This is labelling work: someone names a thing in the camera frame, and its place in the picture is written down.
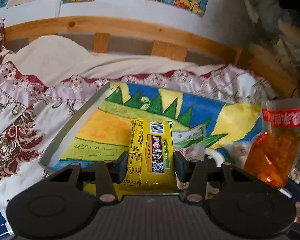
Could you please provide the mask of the orange snack pouch red label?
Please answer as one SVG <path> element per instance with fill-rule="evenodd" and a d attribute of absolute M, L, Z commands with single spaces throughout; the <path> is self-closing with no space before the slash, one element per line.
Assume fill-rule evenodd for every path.
<path fill-rule="evenodd" d="M 300 158 L 300 98 L 261 103 L 261 118 L 243 169 L 278 189 Z"/>

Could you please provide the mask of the white green snack packet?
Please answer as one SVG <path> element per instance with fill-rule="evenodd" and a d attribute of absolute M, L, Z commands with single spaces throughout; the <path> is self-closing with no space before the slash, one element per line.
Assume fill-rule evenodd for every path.
<path fill-rule="evenodd" d="M 188 131 L 172 132 L 173 149 L 180 152 L 186 160 L 204 160 L 205 125 L 201 124 Z"/>

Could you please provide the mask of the yellow biscuit pack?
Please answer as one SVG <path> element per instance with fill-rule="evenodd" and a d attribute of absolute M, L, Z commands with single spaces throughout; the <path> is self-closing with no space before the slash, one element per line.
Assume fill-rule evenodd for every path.
<path fill-rule="evenodd" d="M 132 119 L 126 175 L 120 190 L 131 193 L 173 193 L 177 188 L 172 122 Z"/>

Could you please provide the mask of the grey tray with drawing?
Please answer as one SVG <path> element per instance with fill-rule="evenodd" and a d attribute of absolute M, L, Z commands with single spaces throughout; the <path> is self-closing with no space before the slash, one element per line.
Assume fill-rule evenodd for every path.
<path fill-rule="evenodd" d="M 224 146 L 249 142 L 262 129 L 258 105 L 132 83 L 111 82 L 87 101 L 57 134 L 40 159 L 56 172 L 71 163 L 87 167 L 116 160 L 128 151 L 132 119 L 172 122 L 172 132 L 204 124 L 205 157 L 217 165 L 229 159 Z"/>

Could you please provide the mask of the floral satin bed cover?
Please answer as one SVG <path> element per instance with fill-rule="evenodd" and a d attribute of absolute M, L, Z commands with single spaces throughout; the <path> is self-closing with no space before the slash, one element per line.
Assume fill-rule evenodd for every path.
<path fill-rule="evenodd" d="M 4 29 L 4 21 L 0 20 L 0 209 L 41 180 L 39 157 L 79 107 L 110 80 L 210 95 L 237 103 L 260 103 L 276 96 L 267 80 L 233 64 L 201 76 L 185 70 L 117 79 L 73 75 L 46 86 L 34 75 L 21 74 L 12 61 L 3 62 L 2 48 L 17 53 L 32 43 L 26 38 L 6 41 Z"/>

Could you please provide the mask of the cream blanket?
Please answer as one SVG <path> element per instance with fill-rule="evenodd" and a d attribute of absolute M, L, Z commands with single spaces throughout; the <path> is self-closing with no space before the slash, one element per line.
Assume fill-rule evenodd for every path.
<path fill-rule="evenodd" d="M 200 66 L 166 57 L 90 53 L 74 41 L 57 35 L 42 36 L 17 53 L 2 48 L 1 55 L 3 62 L 12 61 L 21 74 L 34 75 L 46 86 L 56 85 L 73 75 L 117 79 L 126 75 L 185 70 L 201 76 L 224 67 L 223 64 Z"/>

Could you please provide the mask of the clear plastic bag of clothes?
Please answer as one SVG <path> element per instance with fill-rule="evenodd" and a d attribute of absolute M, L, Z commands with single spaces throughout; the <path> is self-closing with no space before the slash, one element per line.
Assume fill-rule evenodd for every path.
<path fill-rule="evenodd" d="M 253 43 L 286 69 L 300 68 L 300 0 L 244 0 Z"/>

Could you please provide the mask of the wooden bed frame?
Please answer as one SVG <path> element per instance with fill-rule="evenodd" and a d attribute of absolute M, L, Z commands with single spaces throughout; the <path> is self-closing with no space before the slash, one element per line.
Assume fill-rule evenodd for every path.
<path fill-rule="evenodd" d="M 26 38 L 33 42 L 44 35 L 93 34 L 93 51 L 105 53 L 110 35 L 133 37 L 153 42 L 151 55 L 184 61 L 189 50 L 216 57 L 225 64 L 252 70 L 267 79 L 278 94 L 284 98 L 297 98 L 298 85 L 283 70 L 274 70 L 251 51 L 236 46 L 224 45 L 181 29 L 132 20 L 100 16 L 67 16 L 30 21 L 6 27 L 6 41 Z"/>

